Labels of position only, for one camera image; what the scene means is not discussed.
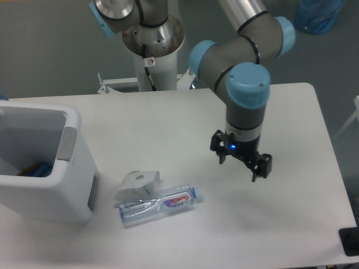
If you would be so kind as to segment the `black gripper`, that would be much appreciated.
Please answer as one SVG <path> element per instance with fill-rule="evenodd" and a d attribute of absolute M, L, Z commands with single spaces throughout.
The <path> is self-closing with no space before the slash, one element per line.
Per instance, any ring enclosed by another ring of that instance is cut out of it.
<path fill-rule="evenodd" d="M 252 182 L 257 178 L 267 178 L 272 170 L 273 157 L 271 154 L 258 153 L 260 136 L 251 141 L 236 141 L 232 134 L 217 130 L 211 137 L 210 150 L 219 157 L 219 163 L 225 162 L 226 156 L 231 155 L 243 162 L 252 171 Z"/>

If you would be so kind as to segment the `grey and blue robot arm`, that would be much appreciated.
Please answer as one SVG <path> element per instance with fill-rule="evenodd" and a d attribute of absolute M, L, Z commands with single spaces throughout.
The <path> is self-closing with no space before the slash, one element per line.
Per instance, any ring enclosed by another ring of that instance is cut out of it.
<path fill-rule="evenodd" d="M 237 36 L 226 44 L 204 40 L 193 47 L 189 69 L 226 105 L 225 130 L 216 131 L 210 149 L 220 162 L 233 156 L 266 178 L 272 156 L 258 151 L 270 74 L 265 62 L 289 51 L 293 25 L 273 17 L 262 1 L 220 1 Z M 177 51 L 184 42 L 181 22 L 167 1 L 91 1 L 91 13 L 108 36 L 121 34 L 135 59 L 140 91 L 177 88 Z"/>

